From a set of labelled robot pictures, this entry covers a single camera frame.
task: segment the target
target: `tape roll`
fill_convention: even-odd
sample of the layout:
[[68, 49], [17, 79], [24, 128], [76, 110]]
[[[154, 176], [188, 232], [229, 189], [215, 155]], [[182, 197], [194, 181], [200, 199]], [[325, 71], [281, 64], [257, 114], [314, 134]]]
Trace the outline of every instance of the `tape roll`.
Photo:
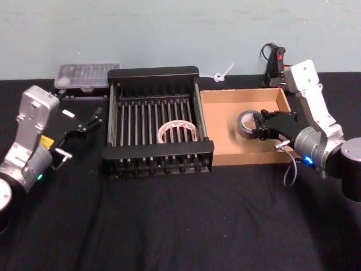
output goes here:
[[168, 121], [167, 123], [163, 124], [158, 132], [157, 132], [157, 143], [164, 143], [163, 140], [163, 136], [165, 135], [165, 133], [173, 128], [184, 128], [187, 129], [189, 131], [191, 131], [191, 135], [192, 135], [192, 140], [193, 141], [198, 141], [198, 131], [197, 128], [195, 127], [195, 125], [193, 123], [190, 123], [189, 121], [186, 120], [171, 120]]
[[261, 117], [261, 113], [256, 110], [246, 110], [241, 115], [239, 115], [237, 123], [238, 123], [238, 133], [247, 139], [255, 139], [258, 138], [257, 130], [249, 128], [245, 125], [248, 121], [254, 121], [254, 115], [257, 117]]

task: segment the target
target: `yellow label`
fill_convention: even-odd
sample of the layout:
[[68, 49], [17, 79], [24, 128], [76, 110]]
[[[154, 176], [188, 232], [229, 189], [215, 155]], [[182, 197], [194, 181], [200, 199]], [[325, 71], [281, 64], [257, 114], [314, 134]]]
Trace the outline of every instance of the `yellow label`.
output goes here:
[[49, 137], [46, 137], [45, 135], [41, 136], [40, 144], [46, 147], [47, 149], [50, 149], [51, 145], [54, 143], [54, 140], [52, 140]]

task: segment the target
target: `black duct tape roll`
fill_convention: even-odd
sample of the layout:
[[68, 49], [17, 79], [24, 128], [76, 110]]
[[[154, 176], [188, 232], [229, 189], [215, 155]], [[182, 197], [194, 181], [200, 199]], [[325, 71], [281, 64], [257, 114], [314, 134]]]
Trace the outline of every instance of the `black duct tape roll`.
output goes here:
[[238, 133], [247, 139], [255, 139], [258, 138], [257, 136], [257, 130], [249, 128], [245, 126], [246, 122], [254, 121], [254, 115], [257, 117], [261, 117], [261, 113], [255, 110], [246, 110], [241, 115], [239, 115], [237, 123], [238, 123]]

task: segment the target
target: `wall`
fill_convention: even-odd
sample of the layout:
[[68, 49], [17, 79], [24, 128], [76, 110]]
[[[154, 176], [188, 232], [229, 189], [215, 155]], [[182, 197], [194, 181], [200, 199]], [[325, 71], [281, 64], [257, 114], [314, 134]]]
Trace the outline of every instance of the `wall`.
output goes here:
[[259, 74], [263, 44], [319, 72], [360, 71], [357, 0], [0, 0], [0, 79], [54, 78], [63, 63], [196, 65]]

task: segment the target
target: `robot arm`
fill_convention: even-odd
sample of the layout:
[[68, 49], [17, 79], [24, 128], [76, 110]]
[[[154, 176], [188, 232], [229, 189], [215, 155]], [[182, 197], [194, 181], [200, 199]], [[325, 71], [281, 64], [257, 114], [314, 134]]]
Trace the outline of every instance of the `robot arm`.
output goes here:
[[38, 86], [23, 93], [16, 138], [0, 164], [0, 230], [20, 211], [27, 192], [52, 163], [50, 152], [39, 142], [59, 104], [56, 97]]
[[27, 193], [53, 163], [54, 154], [63, 156], [56, 169], [72, 157], [60, 149], [64, 141], [71, 135], [85, 136], [102, 122], [101, 108], [82, 123], [71, 112], [60, 111], [59, 104], [59, 98], [38, 86], [21, 97], [16, 138], [0, 164], [0, 232], [19, 214]]
[[341, 126], [327, 110], [323, 87], [311, 60], [289, 67], [284, 77], [289, 91], [301, 100], [311, 126], [300, 126], [295, 112], [262, 110], [261, 114], [253, 115], [255, 136], [260, 140], [283, 141], [279, 146], [293, 148], [320, 172], [321, 178], [327, 175], [341, 178], [344, 194], [361, 202], [361, 138], [345, 142]]

